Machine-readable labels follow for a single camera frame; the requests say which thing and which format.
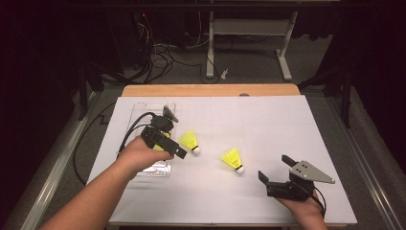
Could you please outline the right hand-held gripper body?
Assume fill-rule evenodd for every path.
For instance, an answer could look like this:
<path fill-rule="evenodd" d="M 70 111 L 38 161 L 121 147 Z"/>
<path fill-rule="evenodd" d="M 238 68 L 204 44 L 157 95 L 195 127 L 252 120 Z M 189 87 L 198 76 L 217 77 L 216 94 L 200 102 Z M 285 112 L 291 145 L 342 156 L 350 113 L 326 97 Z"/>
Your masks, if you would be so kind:
<path fill-rule="evenodd" d="M 268 196 L 294 201 L 305 201 L 313 195 L 314 182 L 334 184 L 335 180 L 307 161 L 296 161 L 289 169 L 289 180 L 284 183 L 271 182 L 265 185 Z"/>

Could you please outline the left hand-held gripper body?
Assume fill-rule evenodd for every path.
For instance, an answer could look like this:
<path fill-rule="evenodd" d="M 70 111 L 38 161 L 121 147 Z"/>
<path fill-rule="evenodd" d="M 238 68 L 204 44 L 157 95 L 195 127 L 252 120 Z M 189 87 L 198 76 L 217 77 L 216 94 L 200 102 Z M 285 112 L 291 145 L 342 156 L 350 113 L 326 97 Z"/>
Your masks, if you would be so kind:
<path fill-rule="evenodd" d="M 164 151 L 175 155 L 179 152 L 179 145 L 168 136 L 174 128 L 174 122 L 178 122 L 177 118 L 165 105 L 162 115 L 152 115 L 150 124 L 143 129 L 141 137 L 149 148 L 153 149 L 158 146 Z"/>

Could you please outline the aluminium rail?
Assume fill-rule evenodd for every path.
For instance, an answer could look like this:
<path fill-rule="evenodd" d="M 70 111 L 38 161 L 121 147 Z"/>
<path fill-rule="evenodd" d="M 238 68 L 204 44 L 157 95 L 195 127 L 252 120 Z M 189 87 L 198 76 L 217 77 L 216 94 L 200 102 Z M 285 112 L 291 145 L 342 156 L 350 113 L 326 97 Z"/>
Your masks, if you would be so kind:
<path fill-rule="evenodd" d="M 36 200 L 25 218 L 20 230 L 35 230 L 42 220 L 52 198 L 56 192 L 59 182 L 64 175 L 64 172 L 68 166 L 69 160 L 73 155 L 75 147 L 79 143 L 79 137 L 83 133 L 86 124 L 89 120 L 89 113 L 94 108 L 95 104 L 99 100 L 101 94 L 92 92 L 88 99 L 88 111 L 84 113 L 84 117 L 81 121 L 77 121 L 74 125 L 71 137 L 68 139 L 66 147 L 59 153 L 55 164 L 50 170 L 47 179 L 45 180 L 41 190 L 39 191 Z"/>
<path fill-rule="evenodd" d="M 406 174 L 395 162 L 359 99 L 344 124 L 339 103 L 327 105 L 349 152 L 333 155 L 362 230 L 406 230 Z"/>

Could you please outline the person's right hand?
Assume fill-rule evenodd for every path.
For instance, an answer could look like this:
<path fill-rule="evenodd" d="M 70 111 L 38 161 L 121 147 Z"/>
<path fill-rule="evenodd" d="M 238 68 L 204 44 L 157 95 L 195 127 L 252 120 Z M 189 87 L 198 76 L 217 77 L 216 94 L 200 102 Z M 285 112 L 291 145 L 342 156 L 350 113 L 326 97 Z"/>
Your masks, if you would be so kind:
<path fill-rule="evenodd" d="M 305 201 L 278 198 L 278 202 L 290 211 L 298 223 L 304 223 L 306 220 L 323 220 L 320 205 L 311 197 Z"/>

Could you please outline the black metal stand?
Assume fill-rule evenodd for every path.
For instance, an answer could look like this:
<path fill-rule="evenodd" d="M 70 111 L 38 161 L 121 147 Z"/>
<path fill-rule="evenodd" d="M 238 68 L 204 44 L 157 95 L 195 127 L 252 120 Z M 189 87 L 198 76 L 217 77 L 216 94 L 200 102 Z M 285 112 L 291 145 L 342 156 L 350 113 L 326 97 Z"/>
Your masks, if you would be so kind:
<path fill-rule="evenodd" d="M 350 128 L 350 93 L 352 72 L 345 66 L 332 67 L 314 77 L 302 81 L 298 88 L 303 90 L 310 85 L 324 85 L 323 94 L 326 97 L 341 97 L 340 115 L 347 128 Z"/>
<path fill-rule="evenodd" d="M 83 62 L 78 68 L 79 79 L 79 120 L 82 121 L 88 111 L 87 86 L 94 92 L 102 92 L 104 84 L 100 68 L 96 63 Z"/>

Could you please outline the white metal desk frame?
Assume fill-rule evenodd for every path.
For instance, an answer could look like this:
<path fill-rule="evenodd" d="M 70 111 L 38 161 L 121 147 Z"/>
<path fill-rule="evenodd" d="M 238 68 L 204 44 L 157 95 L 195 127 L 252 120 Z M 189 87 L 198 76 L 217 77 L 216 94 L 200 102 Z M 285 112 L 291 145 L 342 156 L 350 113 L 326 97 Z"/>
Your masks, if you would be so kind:
<path fill-rule="evenodd" d="M 276 50 L 276 56 L 283 78 L 291 81 L 292 76 L 285 53 L 292 36 L 298 13 L 293 11 L 288 19 L 219 19 L 214 12 L 209 14 L 209 40 L 206 65 L 206 77 L 214 77 L 214 36 L 215 35 L 270 35 L 282 36 L 283 45 Z"/>

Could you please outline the clear plastic tray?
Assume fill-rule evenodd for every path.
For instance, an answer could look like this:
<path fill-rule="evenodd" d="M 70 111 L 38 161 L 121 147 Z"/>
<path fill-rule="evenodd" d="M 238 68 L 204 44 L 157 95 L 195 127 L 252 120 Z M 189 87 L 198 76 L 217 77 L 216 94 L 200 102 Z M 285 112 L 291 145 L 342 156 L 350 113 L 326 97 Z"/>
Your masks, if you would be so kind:
<path fill-rule="evenodd" d="M 152 127 L 154 116 L 175 115 L 175 103 L 135 103 L 132 105 L 126 134 L 119 147 L 118 154 L 124 149 L 130 140 L 140 136 L 146 127 Z M 158 161 L 151 167 L 138 173 L 138 176 L 168 177 L 170 176 L 171 162 Z"/>

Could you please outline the person's left hand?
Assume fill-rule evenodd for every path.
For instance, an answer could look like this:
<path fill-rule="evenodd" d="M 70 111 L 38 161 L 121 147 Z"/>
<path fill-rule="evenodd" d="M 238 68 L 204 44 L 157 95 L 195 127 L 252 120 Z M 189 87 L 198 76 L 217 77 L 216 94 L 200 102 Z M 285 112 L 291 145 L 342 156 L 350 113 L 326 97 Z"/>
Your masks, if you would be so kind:
<path fill-rule="evenodd" d="M 171 160 L 173 156 L 164 150 L 150 149 L 142 137 L 137 136 L 123 149 L 116 160 L 119 170 L 128 180 L 158 161 Z"/>

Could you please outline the dark computer tower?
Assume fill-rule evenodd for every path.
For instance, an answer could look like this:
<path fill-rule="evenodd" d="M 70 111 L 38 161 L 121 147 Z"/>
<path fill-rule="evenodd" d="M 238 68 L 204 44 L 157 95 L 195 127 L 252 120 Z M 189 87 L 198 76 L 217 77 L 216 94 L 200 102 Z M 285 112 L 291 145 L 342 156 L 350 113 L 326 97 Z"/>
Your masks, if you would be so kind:
<path fill-rule="evenodd" d="M 142 40 L 138 14 L 113 11 L 108 18 L 122 67 L 145 66 L 150 46 Z"/>

